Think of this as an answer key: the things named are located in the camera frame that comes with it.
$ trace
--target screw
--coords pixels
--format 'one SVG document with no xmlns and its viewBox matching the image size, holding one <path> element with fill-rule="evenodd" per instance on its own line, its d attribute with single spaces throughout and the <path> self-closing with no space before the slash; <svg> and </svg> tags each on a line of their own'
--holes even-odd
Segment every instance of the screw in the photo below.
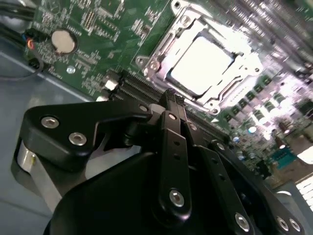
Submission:
<svg viewBox="0 0 313 235">
<path fill-rule="evenodd" d="M 173 114 L 168 115 L 171 119 L 176 120 L 176 117 Z"/>
<path fill-rule="evenodd" d="M 190 24 L 190 18 L 188 16 L 182 16 L 182 18 L 180 19 L 180 22 L 182 26 L 188 27 L 188 25 Z"/>
<path fill-rule="evenodd" d="M 301 231 L 301 228 L 300 228 L 300 226 L 297 224 L 297 222 L 295 222 L 293 219 L 289 219 L 289 221 L 290 221 L 290 223 L 291 223 L 291 225 L 292 225 L 292 227 L 294 228 L 294 229 L 296 229 L 298 232 L 299 231 Z"/>
<path fill-rule="evenodd" d="M 87 142 L 86 136 L 84 136 L 82 133 L 79 133 L 79 132 L 74 132 L 70 134 L 68 139 L 73 145 L 78 145 L 78 146 L 83 146 Z"/>
<path fill-rule="evenodd" d="M 144 112 L 148 111 L 148 109 L 143 105 L 139 105 L 139 108 Z"/>
<path fill-rule="evenodd" d="M 152 62 L 150 63 L 150 68 L 151 68 L 153 71 L 157 71 L 158 68 L 159 68 L 159 65 L 157 64 L 156 61 L 152 61 Z"/>
<path fill-rule="evenodd" d="M 67 73 L 73 74 L 73 73 L 75 73 L 75 71 L 76 71 L 76 68 L 74 66 L 72 66 L 72 65 L 68 66 Z"/>
<path fill-rule="evenodd" d="M 185 204 L 185 199 L 183 195 L 177 190 L 170 191 L 170 199 L 172 203 L 177 207 L 182 207 Z"/>
<path fill-rule="evenodd" d="M 235 214 L 236 223 L 239 225 L 239 227 L 244 230 L 245 232 L 249 232 L 250 225 L 246 218 L 244 218 L 241 214 L 236 213 Z"/>
<path fill-rule="evenodd" d="M 289 230 L 289 227 L 288 225 L 286 224 L 286 222 L 281 218 L 281 217 L 277 217 L 276 218 L 278 224 L 280 225 L 280 227 L 282 227 L 283 230 L 285 231 L 288 231 Z"/>
<path fill-rule="evenodd" d="M 221 150 L 225 150 L 224 145 L 222 145 L 221 143 L 217 143 L 218 148 L 220 148 Z"/>
<path fill-rule="evenodd" d="M 213 114 L 218 114 L 219 111 L 218 111 L 217 109 L 213 109 L 213 110 L 212 110 L 212 113 L 213 113 Z"/>
<path fill-rule="evenodd" d="M 41 119 L 41 125 L 45 128 L 54 129 L 57 128 L 60 123 L 54 117 L 44 117 L 43 119 Z"/>
<path fill-rule="evenodd" d="M 193 129 L 194 131 L 196 131 L 197 130 L 197 127 L 194 125 L 194 124 L 190 124 L 190 127 L 191 127 L 191 129 Z"/>
</svg>

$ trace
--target green circuit board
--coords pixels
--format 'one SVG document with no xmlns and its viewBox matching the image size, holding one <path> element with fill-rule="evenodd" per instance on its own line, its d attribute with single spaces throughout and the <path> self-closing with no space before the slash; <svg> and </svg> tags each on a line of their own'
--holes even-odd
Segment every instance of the green circuit board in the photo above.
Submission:
<svg viewBox="0 0 313 235">
<path fill-rule="evenodd" d="M 150 56 L 160 39 L 175 19 L 171 9 L 172 0 L 39 0 L 32 28 L 47 35 L 55 30 L 66 29 L 75 35 L 77 49 L 73 53 L 59 55 L 56 53 L 51 40 L 36 44 L 44 62 L 49 64 L 49 73 L 77 90 L 96 100 L 103 90 L 108 71 L 128 71 L 138 80 L 145 78 L 135 64 L 137 56 Z M 194 0 L 216 16 L 220 22 L 228 22 L 217 3 L 208 0 Z M 236 4 L 231 0 L 218 1 L 221 6 L 228 8 Z M 280 12 L 290 25 L 296 24 L 290 15 Z M 68 67 L 75 67 L 75 73 L 68 73 Z M 259 77 L 259 84 L 266 86 Z M 134 84 L 129 84 L 132 90 L 139 91 Z M 241 135 L 241 149 L 254 152 L 257 156 L 270 156 L 277 150 L 273 140 L 266 141 L 263 132 L 254 135 L 247 133 L 246 126 L 233 128 L 226 120 L 232 113 L 230 109 L 222 110 L 217 116 L 211 116 L 186 106 L 189 112 L 215 126 L 224 133 L 237 132 Z M 286 112 L 283 117 L 288 120 L 293 111 Z M 310 124 L 306 117 L 293 119 L 294 129 L 302 130 Z M 253 169 L 258 158 L 246 161 Z"/>
<path fill-rule="evenodd" d="M 49 72 L 96 99 L 107 70 L 138 73 L 137 55 L 149 56 L 174 19 L 169 0 L 42 0 L 32 27 L 60 28 L 77 37 L 75 53 L 59 56 L 51 43 L 38 45 Z M 74 74 L 67 67 L 74 66 Z"/>
</svg>

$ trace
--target black metal bracket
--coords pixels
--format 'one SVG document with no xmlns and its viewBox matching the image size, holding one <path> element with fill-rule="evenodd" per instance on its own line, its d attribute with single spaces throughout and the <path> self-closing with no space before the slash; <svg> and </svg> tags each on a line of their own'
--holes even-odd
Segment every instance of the black metal bracket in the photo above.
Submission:
<svg viewBox="0 0 313 235">
<path fill-rule="evenodd" d="M 131 101 L 39 106 L 25 113 L 20 138 L 27 149 L 56 166 L 66 171 L 78 171 L 85 167 L 94 151 L 98 135 L 119 133 L 128 122 L 144 122 L 151 116 L 146 104 Z M 45 117 L 56 119 L 58 126 L 44 127 Z M 86 143 L 81 146 L 72 144 L 69 141 L 72 133 L 83 134 Z"/>
<path fill-rule="evenodd" d="M 50 117 L 51 123 L 43 123 Z M 75 143 L 73 133 L 83 136 Z M 129 218 L 134 223 L 119 221 L 138 234 L 158 234 L 142 221 L 147 211 L 167 229 L 162 233 L 209 234 L 206 224 L 215 218 L 202 212 L 203 207 L 221 217 L 221 230 L 227 234 L 304 234 L 299 221 L 237 159 L 223 138 L 212 136 L 213 141 L 206 144 L 202 131 L 187 120 L 183 100 L 173 91 L 166 91 L 159 104 L 151 107 L 108 101 L 32 108 L 25 113 L 20 139 L 29 151 L 67 174 L 82 171 L 101 142 L 105 150 L 142 146 L 141 154 L 66 193 L 51 221 L 52 235 L 75 234 L 73 230 L 86 234 L 85 226 L 94 231 L 103 223 L 114 224 L 117 217 L 109 211 L 112 205 L 129 208 L 118 216 L 140 216 Z M 206 202 L 201 206 L 198 200 Z M 103 221 L 90 219 L 95 213 L 104 216 Z"/>
</svg>

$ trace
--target electronic component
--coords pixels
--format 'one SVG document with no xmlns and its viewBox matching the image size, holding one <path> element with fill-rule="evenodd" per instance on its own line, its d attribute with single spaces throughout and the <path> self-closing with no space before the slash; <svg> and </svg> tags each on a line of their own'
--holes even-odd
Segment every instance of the electronic component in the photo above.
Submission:
<svg viewBox="0 0 313 235">
<path fill-rule="evenodd" d="M 244 153 L 243 153 L 242 151 L 237 151 L 237 152 L 236 152 L 236 155 L 237 155 L 237 157 L 238 157 L 238 159 L 239 159 L 240 161 L 243 161 L 243 160 L 246 159 L 245 156 L 244 156 Z"/>
<path fill-rule="evenodd" d="M 283 142 L 281 138 L 279 138 L 278 136 L 275 136 L 274 139 L 275 139 L 276 146 L 279 149 L 283 149 L 286 147 L 286 144 Z"/>
<path fill-rule="evenodd" d="M 290 129 L 288 128 L 287 125 L 285 125 L 285 123 L 283 122 L 278 123 L 278 127 L 285 135 L 290 133 Z"/>
<path fill-rule="evenodd" d="M 59 54 L 69 54 L 77 49 L 76 37 L 66 29 L 57 29 L 51 35 L 51 43 Z"/>
<path fill-rule="evenodd" d="M 156 86 L 174 88 L 188 104 L 217 115 L 240 83 L 263 71 L 262 63 L 241 35 L 215 22 L 203 7 L 188 3 L 180 11 L 175 3 L 176 20 L 153 54 L 138 56 L 136 64 Z"/>
<path fill-rule="evenodd" d="M 257 110 L 253 113 L 253 115 L 256 117 L 256 119 L 261 123 L 261 124 L 265 124 L 266 123 L 266 118 L 264 117 L 264 115 L 261 113 L 260 110 Z"/>
<path fill-rule="evenodd" d="M 256 164 L 256 171 L 262 176 L 262 179 L 266 179 L 267 177 L 271 176 L 268 166 L 264 160 L 260 160 Z"/>
<path fill-rule="evenodd" d="M 313 125 L 306 127 L 302 133 L 291 133 L 286 136 L 286 141 L 293 154 L 306 162 L 313 164 Z"/>
<path fill-rule="evenodd" d="M 289 148 L 275 151 L 271 158 L 278 163 L 277 169 L 282 169 L 297 159 L 297 156 Z"/>
<path fill-rule="evenodd" d="M 306 98 L 302 100 L 296 107 L 300 113 L 313 120 L 313 102 L 310 99 Z"/>
<path fill-rule="evenodd" d="M 275 116 L 279 112 L 279 110 L 270 101 L 266 102 L 264 104 L 264 107 L 269 112 L 269 114 L 271 114 L 272 116 Z"/>
<path fill-rule="evenodd" d="M 246 126 L 246 129 L 248 130 L 248 132 L 249 132 L 250 134 L 253 134 L 253 133 L 255 133 L 255 132 L 257 131 L 256 126 L 253 125 L 251 122 L 247 122 L 247 123 L 245 124 L 245 126 Z"/>
</svg>

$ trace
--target capacitor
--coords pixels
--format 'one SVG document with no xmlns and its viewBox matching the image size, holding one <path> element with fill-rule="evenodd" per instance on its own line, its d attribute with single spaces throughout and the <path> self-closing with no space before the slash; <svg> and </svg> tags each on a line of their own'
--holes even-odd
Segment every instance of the capacitor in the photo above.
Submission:
<svg viewBox="0 0 313 235">
<path fill-rule="evenodd" d="M 232 107 L 231 111 L 235 115 L 236 120 L 238 120 L 241 123 L 247 118 L 247 115 L 241 112 L 238 106 Z"/>
<path fill-rule="evenodd" d="M 257 110 L 253 113 L 253 115 L 256 117 L 256 119 L 261 123 L 261 124 L 265 124 L 266 123 L 266 118 L 264 117 L 264 115 L 261 113 L 260 110 Z"/>
<path fill-rule="evenodd" d="M 255 153 L 249 153 L 249 157 L 250 157 L 250 159 L 255 159 L 256 158 L 256 154 Z"/>
<path fill-rule="evenodd" d="M 282 94 L 276 93 L 274 99 L 278 102 L 279 106 L 287 108 L 291 105 L 290 101 L 286 99 Z"/>
<path fill-rule="evenodd" d="M 233 134 L 231 134 L 231 140 L 232 140 L 234 143 L 239 143 L 239 142 L 240 142 L 239 134 L 238 134 L 238 133 L 233 133 Z"/>
<path fill-rule="evenodd" d="M 255 126 L 255 125 L 252 125 L 250 122 L 247 122 L 247 123 L 246 123 L 246 129 L 248 130 L 248 132 L 249 132 L 250 134 L 253 134 L 253 133 L 255 133 L 255 132 L 257 131 L 256 126 Z"/>
<path fill-rule="evenodd" d="M 287 127 L 287 125 L 285 125 L 285 123 L 283 122 L 278 123 L 278 127 L 285 135 L 290 133 L 290 129 Z"/>
<path fill-rule="evenodd" d="M 276 116 L 277 113 L 279 112 L 279 110 L 270 101 L 266 102 L 264 107 L 272 116 Z"/>
<path fill-rule="evenodd" d="M 242 151 L 236 152 L 236 155 L 237 155 L 237 157 L 238 157 L 238 159 L 239 159 L 240 161 L 243 161 L 244 159 L 246 159 L 246 158 L 244 157 L 244 153 L 243 153 Z"/>
<path fill-rule="evenodd" d="M 275 139 L 275 143 L 279 149 L 283 149 L 286 147 L 286 144 L 283 142 L 283 140 L 281 138 L 279 138 L 278 136 L 275 136 L 274 139 Z"/>
<path fill-rule="evenodd" d="M 241 99 L 239 101 L 239 106 L 242 108 L 242 111 L 245 114 L 250 114 L 253 112 L 253 108 L 249 105 L 249 103 L 245 99 Z"/>
</svg>

